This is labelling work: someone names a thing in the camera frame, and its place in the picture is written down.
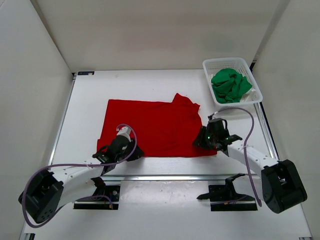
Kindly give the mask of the red t shirt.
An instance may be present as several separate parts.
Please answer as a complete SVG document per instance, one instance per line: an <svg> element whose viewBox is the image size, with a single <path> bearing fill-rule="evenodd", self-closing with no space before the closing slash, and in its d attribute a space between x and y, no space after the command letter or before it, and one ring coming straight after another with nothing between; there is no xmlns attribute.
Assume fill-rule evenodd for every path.
<svg viewBox="0 0 320 240"><path fill-rule="evenodd" d="M135 131L145 157L214 156L216 150L193 145L203 126L199 109L199 104L178 93L172 102L110 99L96 148L110 145L117 126L127 124Z"/></svg>

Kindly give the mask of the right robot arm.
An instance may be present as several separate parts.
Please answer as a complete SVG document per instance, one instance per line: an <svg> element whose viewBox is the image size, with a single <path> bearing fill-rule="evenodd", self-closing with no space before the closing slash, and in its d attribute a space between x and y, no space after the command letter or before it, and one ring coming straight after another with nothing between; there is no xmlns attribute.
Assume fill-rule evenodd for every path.
<svg viewBox="0 0 320 240"><path fill-rule="evenodd" d="M240 136L231 135L225 119L214 118L202 126L193 142L195 147L215 150L246 166L248 173L238 173L225 179L218 190L200 194L198 200L215 201L225 196L227 203L246 196L264 201L268 208L279 214L305 202L307 192L295 164L286 159L279 161L249 146Z"/></svg>

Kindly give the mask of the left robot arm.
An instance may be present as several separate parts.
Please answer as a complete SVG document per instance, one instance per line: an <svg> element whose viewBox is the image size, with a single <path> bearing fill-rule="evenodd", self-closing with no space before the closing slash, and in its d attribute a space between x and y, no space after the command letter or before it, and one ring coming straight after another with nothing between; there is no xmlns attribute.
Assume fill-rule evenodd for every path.
<svg viewBox="0 0 320 240"><path fill-rule="evenodd" d="M134 138L119 135L84 163L60 164L58 170L41 169L31 177L18 198L27 224L39 228L71 202L110 202L102 176L117 164L138 160L144 154Z"/></svg>

